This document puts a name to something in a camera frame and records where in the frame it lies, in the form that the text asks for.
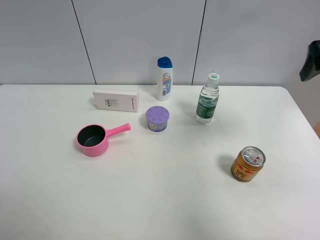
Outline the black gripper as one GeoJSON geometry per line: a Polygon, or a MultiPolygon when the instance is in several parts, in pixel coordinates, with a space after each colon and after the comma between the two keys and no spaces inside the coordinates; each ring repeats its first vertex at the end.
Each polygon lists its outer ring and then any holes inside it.
{"type": "Polygon", "coordinates": [[[300,80],[307,82],[320,74],[320,40],[315,40],[308,46],[305,63],[299,73],[300,80]]]}

